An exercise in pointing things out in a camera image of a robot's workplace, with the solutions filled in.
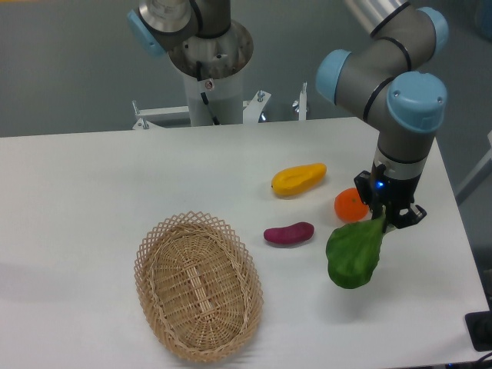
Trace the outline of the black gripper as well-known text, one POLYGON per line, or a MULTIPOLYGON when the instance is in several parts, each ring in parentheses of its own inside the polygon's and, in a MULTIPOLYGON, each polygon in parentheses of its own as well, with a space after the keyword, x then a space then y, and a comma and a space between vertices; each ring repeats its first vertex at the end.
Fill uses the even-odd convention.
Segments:
POLYGON ((427 212, 414 203, 414 192, 424 169, 424 160, 403 163, 375 158, 371 173, 362 171, 354 178, 357 193, 373 218, 392 218, 396 229, 418 224, 427 212))

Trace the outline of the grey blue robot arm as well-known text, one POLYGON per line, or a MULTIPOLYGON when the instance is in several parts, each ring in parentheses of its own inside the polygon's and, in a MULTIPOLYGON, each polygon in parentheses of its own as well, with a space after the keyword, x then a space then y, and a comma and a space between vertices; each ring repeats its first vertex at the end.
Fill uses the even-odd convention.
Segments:
MULTIPOLYGON (((372 169, 355 178, 356 189, 386 229, 410 227, 426 214, 414 192, 447 104, 444 83, 419 67, 444 47, 448 25, 440 12, 407 1, 349 1, 347 7, 372 44, 360 54, 329 53, 315 87, 378 131, 372 169)), ((254 46, 231 18, 230 2, 142 1, 127 20, 148 53, 167 54, 181 73, 194 126, 246 122, 242 72, 254 46)))

